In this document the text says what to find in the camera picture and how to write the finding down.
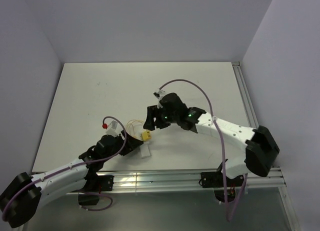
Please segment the small yellow plug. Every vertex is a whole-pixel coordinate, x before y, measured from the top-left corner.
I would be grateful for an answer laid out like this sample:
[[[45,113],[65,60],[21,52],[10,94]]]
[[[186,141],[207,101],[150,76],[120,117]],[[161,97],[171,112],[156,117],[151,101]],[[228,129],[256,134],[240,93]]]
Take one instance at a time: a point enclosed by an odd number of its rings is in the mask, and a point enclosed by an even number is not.
[[[141,133],[141,139],[143,142],[147,142],[152,138],[151,132],[149,130],[145,130]]]

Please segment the white cube power socket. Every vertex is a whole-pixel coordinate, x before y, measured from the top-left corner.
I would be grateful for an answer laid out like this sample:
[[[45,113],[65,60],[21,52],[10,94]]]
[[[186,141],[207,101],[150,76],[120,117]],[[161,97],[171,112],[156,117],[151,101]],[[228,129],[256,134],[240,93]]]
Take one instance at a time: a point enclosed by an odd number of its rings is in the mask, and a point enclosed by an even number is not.
[[[151,142],[150,140],[145,141],[145,142],[140,146],[140,148],[141,148],[141,149],[149,149],[149,146],[150,146],[151,143],[152,143],[152,142]]]

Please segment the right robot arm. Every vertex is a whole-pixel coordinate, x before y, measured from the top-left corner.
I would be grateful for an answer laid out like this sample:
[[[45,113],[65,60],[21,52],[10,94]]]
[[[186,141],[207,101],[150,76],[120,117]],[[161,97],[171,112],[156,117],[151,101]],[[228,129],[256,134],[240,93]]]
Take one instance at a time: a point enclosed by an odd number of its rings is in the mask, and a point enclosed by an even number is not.
[[[223,157],[221,170],[216,174],[216,180],[222,186],[229,185],[235,177],[246,173],[267,177],[280,152],[267,127],[241,126],[217,118],[204,109],[187,107],[176,93],[166,94],[158,104],[147,107],[143,127],[154,131],[172,124],[186,131],[218,138],[241,151],[235,158]]]

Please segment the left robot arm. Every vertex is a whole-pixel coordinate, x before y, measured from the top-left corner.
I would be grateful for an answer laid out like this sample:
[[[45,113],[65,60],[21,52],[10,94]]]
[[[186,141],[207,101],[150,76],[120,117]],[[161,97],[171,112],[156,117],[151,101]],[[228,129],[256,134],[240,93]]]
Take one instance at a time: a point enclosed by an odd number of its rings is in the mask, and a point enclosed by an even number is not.
[[[125,156],[144,142],[125,131],[105,134],[78,158],[51,171],[17,175],[0,195],[2,220],[17,228],[28,222],[38,209],[74,191],[97,191],[98,172],[117,155]]]

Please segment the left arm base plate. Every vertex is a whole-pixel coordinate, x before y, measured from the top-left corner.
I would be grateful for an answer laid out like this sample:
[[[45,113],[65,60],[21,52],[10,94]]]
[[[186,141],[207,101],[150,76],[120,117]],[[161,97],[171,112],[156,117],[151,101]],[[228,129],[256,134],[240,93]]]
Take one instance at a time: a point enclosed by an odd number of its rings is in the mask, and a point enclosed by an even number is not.
[[[95,190],[99,193],[110,192],[113,190],[114,176],[113,175],[99,175],[97,177]]]

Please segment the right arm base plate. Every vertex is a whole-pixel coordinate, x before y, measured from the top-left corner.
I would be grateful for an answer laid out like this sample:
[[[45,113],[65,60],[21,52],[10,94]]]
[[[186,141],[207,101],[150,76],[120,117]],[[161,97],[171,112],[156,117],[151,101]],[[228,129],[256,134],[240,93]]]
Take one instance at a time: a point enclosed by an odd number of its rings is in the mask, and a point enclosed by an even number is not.
[[[244,182],[244,176],[239,175],[233,179],[226,177],[226,186],[228,188],[241,187]],[[201,172],[199,185],[203,188],[223,188],[223,174],[221,172]]]

